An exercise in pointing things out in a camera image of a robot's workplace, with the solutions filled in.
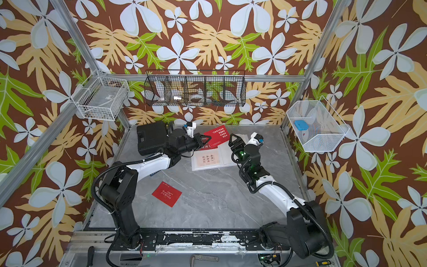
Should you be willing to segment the red card small text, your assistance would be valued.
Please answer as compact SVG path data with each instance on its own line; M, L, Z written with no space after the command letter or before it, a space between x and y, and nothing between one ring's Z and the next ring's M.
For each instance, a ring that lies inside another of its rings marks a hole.
M202 148L203 150L217 149L219 145L230 140L230 134L224 125L207 131L204 135L210 136L211 140Z

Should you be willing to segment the white photo album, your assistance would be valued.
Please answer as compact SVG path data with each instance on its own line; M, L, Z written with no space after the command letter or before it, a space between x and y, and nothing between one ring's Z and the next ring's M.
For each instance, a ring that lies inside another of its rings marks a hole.
M211 141L214 140L214 137L221 137L222 141L224 142L219 144L217 148L214 149L196 151L191 159L192 171L235 166L235 163L231 160L232 151L228 145L230 134L226 133L224 135L214 135L213 133L206 133L206 135L212 136Z

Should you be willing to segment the red card cursive script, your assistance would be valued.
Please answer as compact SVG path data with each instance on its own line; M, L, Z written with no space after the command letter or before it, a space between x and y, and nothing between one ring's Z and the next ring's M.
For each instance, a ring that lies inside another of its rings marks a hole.
M171 208L173 208L173 206L177 203L181 195L181 191L175 189L165 182L161 182L157 189L152 193L152 196Z

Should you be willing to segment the pink card red text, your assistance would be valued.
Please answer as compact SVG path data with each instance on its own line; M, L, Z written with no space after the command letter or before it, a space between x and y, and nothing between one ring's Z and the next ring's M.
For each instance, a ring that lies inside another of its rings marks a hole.
M222 164L221 156L217 150L195 152L196 169L216 168Z

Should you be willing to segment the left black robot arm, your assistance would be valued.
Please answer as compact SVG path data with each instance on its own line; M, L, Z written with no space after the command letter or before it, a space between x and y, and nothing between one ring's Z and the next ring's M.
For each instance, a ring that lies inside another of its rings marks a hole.
M129 162L117 161L95 178L100 183L92 188L92 196L111 214L115 224L115 240L125 248L141 246L140 227L135 220L132 202L137 183L143 178L175 166L187 152L203 148L211 136L195 132L196 124L188 122L180 128L172 123L156 122L136 128L137 150L143 157Z

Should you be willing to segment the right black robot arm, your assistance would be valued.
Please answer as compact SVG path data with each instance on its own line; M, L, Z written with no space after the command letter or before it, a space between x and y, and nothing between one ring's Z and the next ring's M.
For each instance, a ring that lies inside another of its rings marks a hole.
M256 132L248 142L232 134L228 143L231 160L239 166L239 177L250 193L267 197L286 217L285 224L274 221L261 226L256 243L266 250L289 249L301 259L331 259L335 249L322 208L316 201L298 198L262 166L263 144L264 137Z

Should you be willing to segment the black plastic case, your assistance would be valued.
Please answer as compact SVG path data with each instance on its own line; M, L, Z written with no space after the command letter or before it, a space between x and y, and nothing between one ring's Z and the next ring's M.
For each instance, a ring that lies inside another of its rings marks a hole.
M162 121L136 128L138 152L141 156L158 152L167 141L166 125Z

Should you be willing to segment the blue object in basket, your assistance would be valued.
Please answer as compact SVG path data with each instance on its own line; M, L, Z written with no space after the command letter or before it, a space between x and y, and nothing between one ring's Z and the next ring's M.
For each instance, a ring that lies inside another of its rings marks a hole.
M309 125L304 120L295 120L294 125L298 131L306 131L309 129Z

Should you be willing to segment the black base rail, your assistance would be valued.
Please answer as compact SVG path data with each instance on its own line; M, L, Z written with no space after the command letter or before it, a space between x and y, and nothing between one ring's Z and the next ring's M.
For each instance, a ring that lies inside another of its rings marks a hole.
M289 250L284 235L278 238L262 229L155 229L141 228L133 234L120 233L112 242L115 250L160 251L179 249L234 249L243 251Z

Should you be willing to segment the aluminium frame post right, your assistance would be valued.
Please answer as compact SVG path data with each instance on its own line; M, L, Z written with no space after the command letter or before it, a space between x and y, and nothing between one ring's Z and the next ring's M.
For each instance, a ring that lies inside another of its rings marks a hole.
M326 47L330 40L332 40L334 35L334 30L339 24L340 19L345 11L345 9L350 5L351 1L337 1L336 6L332 9L331 16L322 32L319 43L316 46L313 56L308 63L308 68L305 70L303 75L284 75L282 82L297 82L299 83L292 100L290 101L289 107L300 100L303 95L306 86L310 83L311 76L314 74L314 68L317 66L318 62L322 58Z

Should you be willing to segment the aluminium frame post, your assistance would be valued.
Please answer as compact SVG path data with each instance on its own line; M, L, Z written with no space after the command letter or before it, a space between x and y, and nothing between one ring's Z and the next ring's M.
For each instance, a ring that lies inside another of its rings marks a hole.
M317 66L318 62L322 58L326 47L330 40L332 40L334 35L334 30L339 24L340 19L345 11L345 9L350 5L351 1L337 1L336 6L332 9L331 16L322 32L319 43L316 46L313 56L308 63L308 68L305 70L303 75L284 75L282 82L297 82L299 83L292 100L290 101L289 107L300 100L303 95L306 86L310 83L311 76L314 74L314 68Z
M1 187L30 180L82 139L75 129L29 153L61 112L74 107L81 86L107 73L103 49L89 48L78 23L103 3L1 2Z

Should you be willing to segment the yellow handled screwdriver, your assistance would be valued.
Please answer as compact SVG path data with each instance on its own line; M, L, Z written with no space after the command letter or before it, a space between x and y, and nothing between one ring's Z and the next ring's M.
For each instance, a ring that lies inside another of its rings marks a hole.
M323 261L316 261L315 262L316 267L325 267L325 266L330 266L331 264L332 264L332 262L330 260L323 260Z

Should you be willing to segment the aluminium frame post left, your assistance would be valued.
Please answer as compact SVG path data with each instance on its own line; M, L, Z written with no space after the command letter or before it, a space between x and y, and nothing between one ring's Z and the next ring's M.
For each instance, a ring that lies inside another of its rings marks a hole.
M1 2L1 187L30 180L82 139L75 129L29 153L61 112L74 107L81 86L107 73L103 49L89 48L78 23L103 3Z

